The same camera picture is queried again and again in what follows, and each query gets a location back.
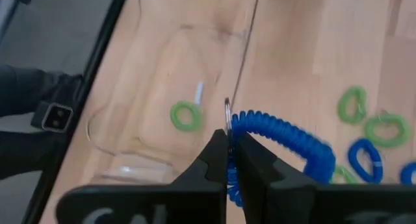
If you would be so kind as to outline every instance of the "dark clothing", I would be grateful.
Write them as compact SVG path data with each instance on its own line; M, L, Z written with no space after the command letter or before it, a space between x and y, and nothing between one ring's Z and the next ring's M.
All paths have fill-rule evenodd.
M34 112L52 98L69 75L0 65L0 117ZM45 168L53 149L53 133L0 131L0 179Z

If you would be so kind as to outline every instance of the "clear plastic bin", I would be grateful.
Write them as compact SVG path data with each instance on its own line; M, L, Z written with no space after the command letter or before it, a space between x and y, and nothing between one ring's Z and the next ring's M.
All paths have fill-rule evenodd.
M218 113L223 113L224 97L237 88L256 1L138 0L139 26L114 92L87 126L90 144L112 157L97 172L105 178L98 181L134 182L135 175L144 176L139 168L151 173L140 165L151 158L154 165L166 166L157 168L159 175L151 180L171 182L214 130L224 127ZM193 103L201 115L193 131L172 122L172 107L179 101ZM188 124L189 113L180 110L176 116Z

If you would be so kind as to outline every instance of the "wooden surface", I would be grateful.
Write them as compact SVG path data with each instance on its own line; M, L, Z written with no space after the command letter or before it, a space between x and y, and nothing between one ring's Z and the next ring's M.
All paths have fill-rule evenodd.
M388 111L415 124L416 0L258 0L238 86L255 0L140 2L126 1L41 223L55 222L56 202L68 190L109 182L95 177L125 165L120 155L150 156L183 171L224 127L223 101L235 89L234 112L262 110L290 121L329 142L346 167L346 152L363 132L336 115L348 87L366 89L370 116ZM203 127L179 132L169 109L192 101L200 81ZM94 148L88 123L93 143L117 156ZM258 139L303 168L292 152ZM383 182L398 182L401 167L415 158L413 143L412 136L380 150ZM227 222L244 223L231 203Z

